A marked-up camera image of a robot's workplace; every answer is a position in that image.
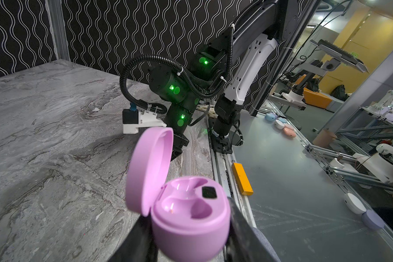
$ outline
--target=pink lid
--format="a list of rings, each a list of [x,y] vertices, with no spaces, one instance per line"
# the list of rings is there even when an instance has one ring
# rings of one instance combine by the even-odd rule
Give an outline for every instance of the pink lid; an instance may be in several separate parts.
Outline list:
[[[173,147],[172,128],[148,128],[138,140],[126,174],[128,209],[148,216],[166,182]]]

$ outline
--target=pink earbud case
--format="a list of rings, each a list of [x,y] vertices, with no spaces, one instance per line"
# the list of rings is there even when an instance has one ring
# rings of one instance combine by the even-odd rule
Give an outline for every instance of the pink earbud case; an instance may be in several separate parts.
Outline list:
[[[166,183],[173,146],[171,128],[148,128],[128,167],[125,202],[143,216],[151,214],[157,247],[175,261],[214,258],[226,243],[230,206],[220,184],[202,176]]]

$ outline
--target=marble table surface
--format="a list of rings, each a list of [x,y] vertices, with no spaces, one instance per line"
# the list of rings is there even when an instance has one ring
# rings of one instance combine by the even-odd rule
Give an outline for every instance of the marble table surface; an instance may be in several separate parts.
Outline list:
[[[125,207],[125,175],[143,130],[122,133],[118,81],[65,60],[0,78],[0,261],[106,261],[128,234],[138,215]],[[212,178],[205,121],[185,135],[168,180]]]

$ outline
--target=white zip tie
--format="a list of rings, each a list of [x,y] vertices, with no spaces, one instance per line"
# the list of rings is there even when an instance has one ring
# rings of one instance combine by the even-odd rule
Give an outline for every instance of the white zip tie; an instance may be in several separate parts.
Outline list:
[[[177,74],[178,76],[180,76],[182,73],[183,73],[183,66],[182,66],[182,71],[177,72],[176,74]]]

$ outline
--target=wallpaper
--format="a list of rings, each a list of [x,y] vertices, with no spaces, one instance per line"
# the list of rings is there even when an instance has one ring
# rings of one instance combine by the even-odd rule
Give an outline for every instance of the wallpaper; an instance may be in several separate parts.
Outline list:
[[[44,0],[0,0],[0,76],[55,60]]]
[[[72,62],[119,75],[140,54],[169,56],[184,66],[197,49],[229,27],[250,0],[62,0]],[[298,4],[300,15],[303,2]],[[284,42],[264,63],[246,95],[254,101]],[[240,64],[233,66],[233,73]],[[132,71],[131,79],[147,83],[150,63]]]

